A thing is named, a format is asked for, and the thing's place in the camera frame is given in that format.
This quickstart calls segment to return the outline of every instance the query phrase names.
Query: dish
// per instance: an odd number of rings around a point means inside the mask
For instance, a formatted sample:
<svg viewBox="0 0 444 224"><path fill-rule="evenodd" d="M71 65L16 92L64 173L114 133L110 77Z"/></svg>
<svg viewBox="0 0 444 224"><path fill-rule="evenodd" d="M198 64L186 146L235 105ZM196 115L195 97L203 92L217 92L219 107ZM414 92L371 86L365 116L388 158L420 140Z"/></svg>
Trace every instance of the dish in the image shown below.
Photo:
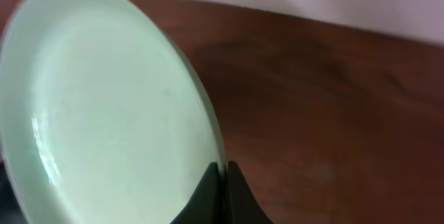
<svg viewBox="0 0 444 224"><path fill-rule="evenodd" d="M30 224L170 223L210 162L211 103L127 0L24 0L5 33L0 135Z"/></svg>

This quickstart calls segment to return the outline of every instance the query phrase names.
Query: dark wood table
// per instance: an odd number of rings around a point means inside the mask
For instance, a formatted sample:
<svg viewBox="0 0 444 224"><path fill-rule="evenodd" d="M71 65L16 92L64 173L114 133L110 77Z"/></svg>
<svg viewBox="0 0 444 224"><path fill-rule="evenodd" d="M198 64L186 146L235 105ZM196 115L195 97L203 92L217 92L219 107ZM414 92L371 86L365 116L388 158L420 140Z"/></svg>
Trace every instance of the dark wood table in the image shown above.
<svg viewBox="0 0 444 224"><path fill-rule="evenodd" d="M19 0L0 0L4 26ZM185 52L277 224L444 223L444 48L190 0L131 0Z"/></svg>

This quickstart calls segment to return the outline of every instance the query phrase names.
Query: brown wooden surface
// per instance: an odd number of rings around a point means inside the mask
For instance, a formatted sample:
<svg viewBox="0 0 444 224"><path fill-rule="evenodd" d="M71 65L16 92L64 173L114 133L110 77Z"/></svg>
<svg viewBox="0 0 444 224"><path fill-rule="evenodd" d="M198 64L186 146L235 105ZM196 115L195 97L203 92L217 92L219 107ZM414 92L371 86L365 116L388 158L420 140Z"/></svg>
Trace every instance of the brown wooden surface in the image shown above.
<svg viewBox="0 0 444 224"><path fill-rule="evenodd" d="M19 0L0 0L4 25ZM132 0L194 65L274 223L444 223L444 48L258 10Z"/></svg>

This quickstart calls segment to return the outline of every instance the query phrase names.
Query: plate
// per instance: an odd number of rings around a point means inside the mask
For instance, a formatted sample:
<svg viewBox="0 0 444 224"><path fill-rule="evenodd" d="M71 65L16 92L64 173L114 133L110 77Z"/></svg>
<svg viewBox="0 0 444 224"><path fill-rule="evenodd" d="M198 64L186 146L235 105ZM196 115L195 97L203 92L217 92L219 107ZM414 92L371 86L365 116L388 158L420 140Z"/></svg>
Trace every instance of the plate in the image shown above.
<svg viewBox="0 0 444 224"><path fill-rule="evenodd" d="M24 0L3 34L0 133L30 224L170 223L225 155L188 60L128 0Z"/></svg>

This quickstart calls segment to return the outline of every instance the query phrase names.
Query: tabletop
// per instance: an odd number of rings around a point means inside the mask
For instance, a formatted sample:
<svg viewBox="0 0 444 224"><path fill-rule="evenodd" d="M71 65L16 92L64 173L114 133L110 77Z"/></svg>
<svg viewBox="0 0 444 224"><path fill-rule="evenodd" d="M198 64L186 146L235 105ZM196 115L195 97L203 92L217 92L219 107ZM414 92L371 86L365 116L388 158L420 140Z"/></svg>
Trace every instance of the tabletop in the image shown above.
<svg viewBox="0 0 444 224"><path fill-rule="evenodd" d="M0 0L4 27L19 0ZM131 0L190 59L276 224L444 222L444 48L271 12Z"/></svg>

